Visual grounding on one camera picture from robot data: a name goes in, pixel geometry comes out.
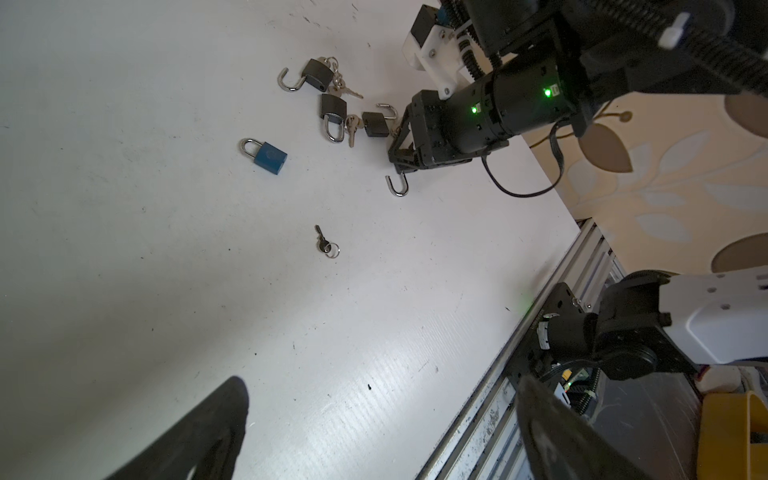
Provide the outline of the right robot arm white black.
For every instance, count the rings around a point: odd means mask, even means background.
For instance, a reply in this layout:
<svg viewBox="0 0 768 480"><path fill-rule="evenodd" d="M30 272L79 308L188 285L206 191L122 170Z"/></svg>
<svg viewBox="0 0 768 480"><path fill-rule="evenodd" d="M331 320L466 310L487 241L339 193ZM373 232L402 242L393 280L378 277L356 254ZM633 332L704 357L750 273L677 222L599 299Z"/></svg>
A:
<svg viewBox="0 0 768 480"><path fill-rule="evenodd" d="M632 92L767 93L763 1L445 1L423 7L406 41L434 88L417 93L388 157L405 177L486 160L548 126L583 137L598 110ZM767 270L646 270L610 286L596 312L559 304L506 365L513 383L566 370L613 380L695 375L767 361Z"/></svg>

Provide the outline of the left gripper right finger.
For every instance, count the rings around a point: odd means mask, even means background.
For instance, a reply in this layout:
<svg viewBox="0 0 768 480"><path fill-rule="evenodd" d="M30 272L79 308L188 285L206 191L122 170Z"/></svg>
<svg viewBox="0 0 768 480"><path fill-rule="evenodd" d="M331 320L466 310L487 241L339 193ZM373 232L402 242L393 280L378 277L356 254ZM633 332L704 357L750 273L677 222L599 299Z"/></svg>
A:
<svg viewBox="0 0 768 480"><path fill-rule="evenodd" d="M648 477L537 379L527 376L521 380L515 402L521 438L535 479Z"/></svg>

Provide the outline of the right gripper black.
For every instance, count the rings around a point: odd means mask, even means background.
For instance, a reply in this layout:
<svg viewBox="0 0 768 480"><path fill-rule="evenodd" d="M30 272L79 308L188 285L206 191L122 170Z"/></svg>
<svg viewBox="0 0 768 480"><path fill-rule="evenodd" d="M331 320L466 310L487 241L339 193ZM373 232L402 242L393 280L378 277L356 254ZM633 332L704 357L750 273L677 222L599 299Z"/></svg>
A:
<svg viewBox="0 0 768 480"><path fill-rule="evenodd" d="M413 96L394 131L388 158L397 174L414 173L469 163L473 158L450 145L441 128L444 102L438 92L422 90Z"/></svg>

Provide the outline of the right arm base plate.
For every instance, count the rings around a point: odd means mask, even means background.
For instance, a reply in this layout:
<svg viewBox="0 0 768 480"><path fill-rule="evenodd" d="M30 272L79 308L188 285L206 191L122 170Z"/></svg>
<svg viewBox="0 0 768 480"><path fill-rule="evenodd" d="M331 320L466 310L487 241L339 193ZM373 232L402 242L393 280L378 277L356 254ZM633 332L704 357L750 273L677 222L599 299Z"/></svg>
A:
<svg viewBox="0 0 768 480"><path fill-rule="evenodd" d="M570 287L555 284L533 323L524 331L504 369L514 388L527 376L552 386L559 377L551 371L595 368L597 315L582 307Z"/></svg>

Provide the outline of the blue padlock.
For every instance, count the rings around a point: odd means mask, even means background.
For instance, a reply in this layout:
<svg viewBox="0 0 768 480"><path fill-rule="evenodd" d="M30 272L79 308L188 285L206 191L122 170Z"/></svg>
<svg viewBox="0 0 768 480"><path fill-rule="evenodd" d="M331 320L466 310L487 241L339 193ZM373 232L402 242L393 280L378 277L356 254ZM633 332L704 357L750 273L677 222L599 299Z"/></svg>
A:
<svg viewBox="0 0 768 480"><path fill-rule="evenodd" d="M283 168L287 153L267 142L260 142L253 138L244 138L239 142L240 152L249 157L253 163L272 173L278 175Z"/></svg>

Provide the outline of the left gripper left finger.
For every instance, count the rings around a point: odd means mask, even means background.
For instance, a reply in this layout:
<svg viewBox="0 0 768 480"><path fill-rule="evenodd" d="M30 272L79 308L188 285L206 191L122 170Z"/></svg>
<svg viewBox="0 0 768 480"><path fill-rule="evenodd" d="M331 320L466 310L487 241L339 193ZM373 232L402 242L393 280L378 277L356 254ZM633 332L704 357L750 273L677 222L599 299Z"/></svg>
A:
<svg viewBox="0 0 768 480"><path fill-rule="evenodd" d="M246 431L249 396L232 376L112 479L230 479Z"/></svg>

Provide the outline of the small key with ring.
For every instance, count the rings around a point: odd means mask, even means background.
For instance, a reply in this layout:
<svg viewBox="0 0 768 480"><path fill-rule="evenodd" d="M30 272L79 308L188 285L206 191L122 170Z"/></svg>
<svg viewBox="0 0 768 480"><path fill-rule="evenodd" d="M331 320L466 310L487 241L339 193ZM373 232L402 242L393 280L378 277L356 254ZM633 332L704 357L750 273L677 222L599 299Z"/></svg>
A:
<svg viewBox="0 0 768 480"><path fill-rule="evenodd" d="M318 250L321 253L323 253L327 258L336 259L341 253L340 246L335 242L329 241L323 234L323 231L319 225L315 226L315 231L318 236L317 238Z"/></svg>

